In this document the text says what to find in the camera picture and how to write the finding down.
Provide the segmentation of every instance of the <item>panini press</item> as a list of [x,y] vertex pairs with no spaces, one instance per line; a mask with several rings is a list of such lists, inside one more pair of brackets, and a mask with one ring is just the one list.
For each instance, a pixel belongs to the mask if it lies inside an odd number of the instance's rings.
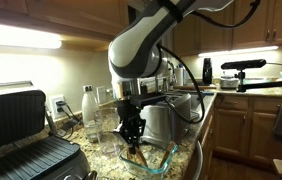
[[[44,92],[31,82],[0,84],[0,147],[44,129],[45,101]],[[53,133],[0,157],[0,179],[4,180],[84,179],[89,171],[80,146]]]

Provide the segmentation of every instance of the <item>paper towel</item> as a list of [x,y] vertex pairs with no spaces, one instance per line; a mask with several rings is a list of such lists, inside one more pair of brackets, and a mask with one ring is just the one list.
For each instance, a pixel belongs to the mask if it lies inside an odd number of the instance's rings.
[[174,85],[183,86],[183,68],[175,68],[174,73],[177,78],[177,82]]

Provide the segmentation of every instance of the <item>robotic arm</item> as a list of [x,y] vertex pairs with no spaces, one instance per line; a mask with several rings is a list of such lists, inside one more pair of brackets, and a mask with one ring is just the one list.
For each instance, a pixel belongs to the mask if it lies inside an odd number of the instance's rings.
[[139,116],[140,108],[131,100],[138,95],[137,78],[161,73],[167,66],[164,54],[156,46],[182,17],[194,10],[219,11],[233,0],[153,0],[140,16],[109,46],[109,69],[112,75],[114,98],[117,99],[121,124],[115,130],[118,137],[135,154],[145,120]]

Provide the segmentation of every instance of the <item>wall outlet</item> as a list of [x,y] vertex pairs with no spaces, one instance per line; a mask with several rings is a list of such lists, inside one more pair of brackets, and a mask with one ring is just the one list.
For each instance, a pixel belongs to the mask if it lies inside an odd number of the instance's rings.
[[50,108],[51,108],[50,111],[51,111],[53,119],[58,119],[58,118],[65,116],[65,114],[63,112],[58,112],[58,110],[57,110],[58,109],[58,105],[57,105],[58,101],[64,101],[64,96],[58,95],[58,96],[50,97]]
[[100,86],[100,87],[97,87],[96,89],[97,89],[97,98],[98,98],[99,104],[105,103],[107,101],[105,86]]

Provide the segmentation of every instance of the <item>plastic bottle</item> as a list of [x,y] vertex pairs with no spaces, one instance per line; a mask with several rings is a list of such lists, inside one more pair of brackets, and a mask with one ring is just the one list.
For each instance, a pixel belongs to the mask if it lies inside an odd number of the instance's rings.
[[98,133],[101,131],[101,124],[95,122],[94,112],[99,110],[97,99],[92,91],[92,85],[83,86],[82,99],[82,119],[87,139],[92,142],[98,142]]

